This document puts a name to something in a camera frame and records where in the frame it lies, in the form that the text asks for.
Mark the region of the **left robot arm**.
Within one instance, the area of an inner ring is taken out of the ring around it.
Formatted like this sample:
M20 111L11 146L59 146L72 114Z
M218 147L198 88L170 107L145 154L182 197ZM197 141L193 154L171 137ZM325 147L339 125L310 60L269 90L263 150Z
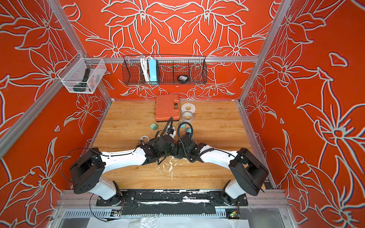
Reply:
M120 152L101 152L97 147L89 149L71 167L73 191L75 194L91 192L104 200L119 194L117 185L102 177L112 170L141 166L157 162L169 156L174 138L170 135L159 136L135 149Z

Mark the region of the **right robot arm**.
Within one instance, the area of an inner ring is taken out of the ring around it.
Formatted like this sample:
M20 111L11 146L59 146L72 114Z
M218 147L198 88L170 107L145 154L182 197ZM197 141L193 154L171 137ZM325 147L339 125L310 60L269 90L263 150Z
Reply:
M205 143L196 144L191 134L178 136L176 156L191 163L212 163L230 170L234 179L223 188L223 195L235 200L243 194L257 196L269 171L250 150L225 151Z

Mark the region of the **green charger plug left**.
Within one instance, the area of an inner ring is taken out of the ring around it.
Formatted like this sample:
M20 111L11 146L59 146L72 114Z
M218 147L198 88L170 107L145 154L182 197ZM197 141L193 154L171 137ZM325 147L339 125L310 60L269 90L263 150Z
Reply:
M150 128L151 128L151 129L153 129L153 130L155 131L155 130L157 130L157 129L158 129L158 125L157 125L157 124L155 124L155 123L152 123L152 124L150 125Z

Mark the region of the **clear packing tape roll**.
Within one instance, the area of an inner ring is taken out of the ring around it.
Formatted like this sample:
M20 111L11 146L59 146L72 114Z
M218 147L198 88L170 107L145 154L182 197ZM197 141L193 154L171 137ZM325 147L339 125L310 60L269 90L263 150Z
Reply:
M192 123L194 120L194 114L190 113L190 112L183 112L182 114L182 121L183 122L188 122L188 123Z

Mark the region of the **white tape roll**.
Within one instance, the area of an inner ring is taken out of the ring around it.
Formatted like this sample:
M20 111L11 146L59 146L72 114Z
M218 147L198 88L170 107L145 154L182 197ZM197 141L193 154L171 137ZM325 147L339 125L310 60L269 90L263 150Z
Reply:
M186 104L183 104L183 105L181 106L181 111L182 111L183 113L185 113L185 112L189 112L189 113L191 113L191 114L194 114L194 113L195 113L195 111L196 111L196 107L195 107L195 105L194 105L194 104L186 103Z

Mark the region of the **orange plastic tool case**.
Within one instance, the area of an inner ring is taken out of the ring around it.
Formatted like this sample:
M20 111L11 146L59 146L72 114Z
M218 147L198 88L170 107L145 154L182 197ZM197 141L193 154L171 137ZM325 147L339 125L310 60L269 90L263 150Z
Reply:
M178 95L158 95L156 97L155 120L165 122L171 117L173 121L179 121L181 118Z

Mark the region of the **black round item in basket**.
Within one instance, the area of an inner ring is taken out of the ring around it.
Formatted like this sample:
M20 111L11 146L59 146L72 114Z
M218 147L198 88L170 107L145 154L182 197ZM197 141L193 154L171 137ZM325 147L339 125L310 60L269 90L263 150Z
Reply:
M178 78L177 78L177 82L180 83L180 84L186 84L189 82L189 77L186 76L186 75L180 75Z

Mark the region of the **blue power strip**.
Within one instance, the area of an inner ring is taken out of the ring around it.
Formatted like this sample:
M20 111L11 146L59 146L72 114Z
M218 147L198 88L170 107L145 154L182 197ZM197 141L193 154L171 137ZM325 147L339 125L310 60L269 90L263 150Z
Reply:
M157 83L157 61L155 59L148 60L149 77L152 84Z

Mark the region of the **green screwdriver in box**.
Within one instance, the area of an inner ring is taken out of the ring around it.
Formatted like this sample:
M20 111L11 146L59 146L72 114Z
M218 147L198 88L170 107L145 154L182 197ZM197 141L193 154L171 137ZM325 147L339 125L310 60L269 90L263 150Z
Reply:
M77 85L73 86L73 90L75 92L85 92L86 91L89 74L90 74L90 68L86 68L82 81L79 82Z

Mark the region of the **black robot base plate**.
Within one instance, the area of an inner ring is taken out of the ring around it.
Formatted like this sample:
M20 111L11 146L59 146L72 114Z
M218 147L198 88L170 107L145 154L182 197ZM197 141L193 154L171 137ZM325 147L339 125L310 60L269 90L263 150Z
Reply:
M96 206L112 208L121 216L216 216L228 217L248 206L247 196L228 199L222 190L122 190L118 203L97 197Z

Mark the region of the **aluminium frame post left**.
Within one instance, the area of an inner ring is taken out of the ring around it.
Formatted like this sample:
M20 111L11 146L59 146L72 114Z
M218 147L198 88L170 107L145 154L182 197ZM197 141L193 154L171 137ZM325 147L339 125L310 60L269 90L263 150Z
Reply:
M78 38L74 29L72 28L71 23L67 19L66 14L65 14L63 8L61 7L59 1L48 1L48 3L49 3L49 6L51 7L53 13L56 15L58 21L62 25L63 30L67 34L67 36L70 39L75 50L77 51L77 54L80 53L83 57L90 58L90 57L88 57L83 45L81 44L80 39ZM113 99L110 97L109 93L106 90L106 87L103 85L102 82L100 82L97 89L99 89L101 94L103 95L107 106L110 106L112 104Z

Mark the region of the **aluminium frame post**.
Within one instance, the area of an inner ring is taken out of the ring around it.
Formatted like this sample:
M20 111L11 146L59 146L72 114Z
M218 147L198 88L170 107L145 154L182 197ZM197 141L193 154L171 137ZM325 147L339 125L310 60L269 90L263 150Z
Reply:
M71 23L67 19L66 14L65 14L63 8L61 7L59 1L48 1L48 3L49 3L49 6L51 7L53 13L56 15L58 21L62 25L63 30L67 34L67 36L70 39L75 50L77 51L77 54L80 53L83 57L90 58L90 57L88 57L83 45L81 44L80 39L78 38L74 29L72 28ZM110 97L109 93L106 90L106 87L103 85L102 82L100 82L97 89L99 89L101 94L103 95L107 106L110 106L112 104L113 99Z
M277 14L275 15L271 27L269 29L269 32L267 34L267 37L263 43L263 46L260 50L259 56L258 56L258 60L255 63L255 65L253 66L253 69L248 77L248 79L246 80L245 83L245 87L240 95L240 98L238 100L238 104L243 106L244 101L248 95L248 92L250 91L251 86L254 83L254 80L258 74L258 71L260 70L261 66L263 65L263 62L269 52L270 46L273 43L273 40L279 30L279 27L284 19L284 16L286 14L286 12L288 11L290 4L292 3L291 0L285 0L282 1L280 4L280 7L278 9Z

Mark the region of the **aluminium horizontal back rail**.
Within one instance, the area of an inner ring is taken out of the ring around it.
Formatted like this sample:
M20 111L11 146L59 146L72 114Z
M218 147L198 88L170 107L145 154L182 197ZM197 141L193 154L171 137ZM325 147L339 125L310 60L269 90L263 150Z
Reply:
M105 64L122 64L126 61L140 61L143 57L121 57L121 58L89 58L85 59L86 63L97 64L99 59L102 59ZM169 57L153 57L158 61L171 60L205 60L206 63L256 63L259 60L258 56L237 56L237 57L190 57L190 56L169 56Z

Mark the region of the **clear acrylic wall box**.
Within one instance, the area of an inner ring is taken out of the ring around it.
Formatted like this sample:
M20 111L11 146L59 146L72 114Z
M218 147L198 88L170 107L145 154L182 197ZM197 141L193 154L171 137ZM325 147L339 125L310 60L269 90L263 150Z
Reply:
M97 64L86 63L85 59L89 58L83 57L80 53L76 54L57 74L63 86L70 93L93 94L106 73L106 65L102 59L99 59ZM86 68L90 68L86 91L75 92L73 86L82 81Z

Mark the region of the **aluminium frame post right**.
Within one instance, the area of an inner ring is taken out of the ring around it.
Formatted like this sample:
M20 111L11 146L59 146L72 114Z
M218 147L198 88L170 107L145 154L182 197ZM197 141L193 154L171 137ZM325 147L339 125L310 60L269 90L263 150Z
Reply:
M273 40L279 30L279 27L284 19L284 16L286 14L286 12L288 11L290 4L292 3L291 0L285 0L282 1L280 4L280 7L278 9L277 14L275 15L271 27L269 29L269 32L267 34L267 37L263 43L263 46L260 50L259 56L258 56L258 60L255 63L255 65L253 66L253 69L248 77L248 79L246 80L245 83L245 87L240 95L240 98L238 100L238 104L243 106L244 101L248 95L248 92L250 91L251 86L254 83L254 80L258 74L258 71L260 70L261 66L263 65L263 62L269 52L270 46L273 43Z

